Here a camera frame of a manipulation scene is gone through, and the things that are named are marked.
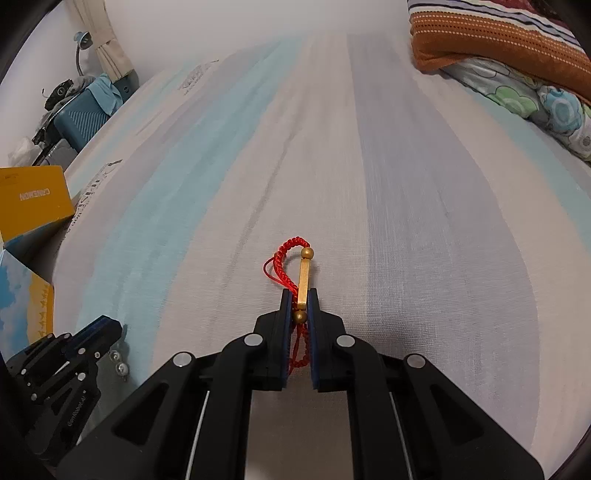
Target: red string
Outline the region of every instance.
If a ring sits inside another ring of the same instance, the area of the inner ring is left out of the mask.
[[[291,279],[285,273],[285,270],[283,270],[283,260],[285,259],[285,256],[287,255],[287,251],[290,250],[291,248],[296,247],[296,246],[309,247],[310,244],[308,242],[306,242],[306,240],[304,240],[302,237],[299,237],[299,236],[294,237],[294,238],[290,238],[287,242],[285,242],[283,245],[281,245],[277,249],[277,252],[275,252],[275,254],[269,260],[267,260],[265,262],[265,264],[263,265],[263,268],[262,268],[267,277],[269,277],[272,281],[277,282],[279,285],[283,285],[285,288],[287,288],[291,292],[291,296],[292,296],[292,307],[291,308],[292,308],[292,310],[295,309],[295,306],[297,304],[297,285],[291,281]],[[277,278],[273,277],[267,271],[267,265],[271,262],[273,262],[273,270],[275,271],[275,275],[277,275]],[[304,344],[306,346],[306,350],[304,351],[304,356],[302,357],[302,359],[298,360],[297,354],[300,349],[300,339],[302,337],[304,338]],[[310,353],[309,353],[308,342],[309,342],[309,334],[308,334],[308,327],[306,326],[306,324],[303,323],[303,324],[296,325],[295,326],[295,344],[294,344],[294,348],[293,348],[293,351],[291,353],[291,358],[290,358],[290,375],[291,375],[291,372],[293,372],[294,368],[305,367],[306,365],[308,365],[310,363]]]

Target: curtain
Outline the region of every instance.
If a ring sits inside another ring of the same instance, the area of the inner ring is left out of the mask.
[[[67,3],[92,35],[100,65],[111,82],[131,72],[134,67],[115,37],[105,9],[105,0],[67,0]]]

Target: floral pillowcase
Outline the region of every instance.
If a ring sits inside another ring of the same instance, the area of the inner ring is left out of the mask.
[[[470,58],[443,70],[591,160],[591,108],[576,95],[491,59]]]

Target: clothes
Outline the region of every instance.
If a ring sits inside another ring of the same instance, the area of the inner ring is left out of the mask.
[[[88,89],[103,111],[109,116],[113,115],[123,105],[123,99],[119,90],[111,83],[106,73],[98,76],[89,85]]]
[[[443,71],[591,160],[591,108],[576,95],[491,59],[466,59]]]

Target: bed sheet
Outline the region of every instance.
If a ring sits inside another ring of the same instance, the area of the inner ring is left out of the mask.
[[[261,267],[300,235],[323,309],[382,353],[425,354],[547,476],[591,423],[589,169],[416,71],[408,35],[290,38],[164,72],[67,176],[56,331],[102,314],[127,328],[131,377],[101,367],[99,417],[174,353],[219,351],[275,310]],[[298,371],[255,395],[247,478],[351,478],[346,398],[309,385]]]

